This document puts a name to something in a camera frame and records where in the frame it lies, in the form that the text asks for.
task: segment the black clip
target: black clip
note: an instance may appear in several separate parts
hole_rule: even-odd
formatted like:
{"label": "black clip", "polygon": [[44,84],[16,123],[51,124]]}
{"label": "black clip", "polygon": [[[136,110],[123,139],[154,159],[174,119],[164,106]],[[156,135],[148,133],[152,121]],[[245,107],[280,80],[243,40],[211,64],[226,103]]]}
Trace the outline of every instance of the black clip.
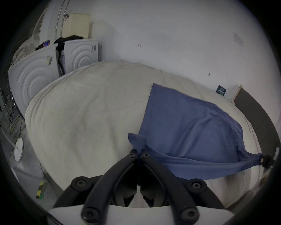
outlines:
{"label": "black clip", "polygon": [[268,156],[268,155],[266,155],[266,156],[261,155],[259,161],[262,164],[262,166],[266,169],[269,169],[269,167],[273,166],[273,164],[275,162],[273,157]]}

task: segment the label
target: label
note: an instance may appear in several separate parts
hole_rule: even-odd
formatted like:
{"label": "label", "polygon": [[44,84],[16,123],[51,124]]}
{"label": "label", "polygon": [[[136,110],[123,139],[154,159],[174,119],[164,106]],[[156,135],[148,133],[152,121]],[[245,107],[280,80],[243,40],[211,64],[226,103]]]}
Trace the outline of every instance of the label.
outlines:
{"label": "label", "polygon": [[217,87],[216,93],[221,94],[222,96],[224,96],[224,95],[225,95],[225,92],[226,92],[226,89],[223,88],[222,86],[219,85],[219,86]]}

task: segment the white sheet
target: white sheet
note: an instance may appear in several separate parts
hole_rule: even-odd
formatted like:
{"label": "white sheet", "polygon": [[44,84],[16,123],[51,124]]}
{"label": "white sheet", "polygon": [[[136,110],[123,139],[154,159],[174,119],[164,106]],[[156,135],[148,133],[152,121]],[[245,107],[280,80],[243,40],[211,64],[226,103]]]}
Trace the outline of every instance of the white sheet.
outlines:
{"label": "white sheet", "polygon": [[[64,190],[78,176],[104,174],[132,149],[152,84],[212,102],[240,123],[246,150],[261,152],[256,134],[229,100],[190,80],[139,63],[100,62],[54,81],[30,102],[26,127],[39,160]],[[263,173],[255,166],[207,180],[225,207],[251,189]]]}

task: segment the white panel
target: white panel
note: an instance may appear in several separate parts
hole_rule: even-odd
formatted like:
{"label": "white panel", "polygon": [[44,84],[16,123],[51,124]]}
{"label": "white panel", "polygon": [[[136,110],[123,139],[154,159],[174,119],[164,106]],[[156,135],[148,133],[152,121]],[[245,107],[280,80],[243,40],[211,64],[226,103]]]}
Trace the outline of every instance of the white panel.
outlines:
{"label": "white panel", "polygon": [[60,77],[56,47],[57,44],[33,52],[8,71],[12,94],[23,116],[31,99]]}
{"label": "white panel", "polygon": [[65,73],[98,61],[98,41],[80,39],[64,44]]}

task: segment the floor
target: floor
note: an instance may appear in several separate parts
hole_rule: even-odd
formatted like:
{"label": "floor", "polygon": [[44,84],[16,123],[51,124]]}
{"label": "floor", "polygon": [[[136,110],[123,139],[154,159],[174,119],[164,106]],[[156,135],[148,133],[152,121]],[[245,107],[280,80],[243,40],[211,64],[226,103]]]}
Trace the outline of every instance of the floor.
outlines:
{"label": "floor", "polygon": [[[30,140],[28,138],[26,128],[22,131],[20,137],[23,139],[24,148],[22,158],[17,162],[14,158],[14,153],[9,158],[11,168],[14,169],[18,181],[28,195],[45,210],[50,210],[55,204],[58,197],[62,194],[62,190],[58,185],[46,174],[44,176],[44,168],[41,168],[40,162],[35,155]],[[45,184],[45,191],[43,199],[39,200],[36,198],[38,188],[41,182]]]}

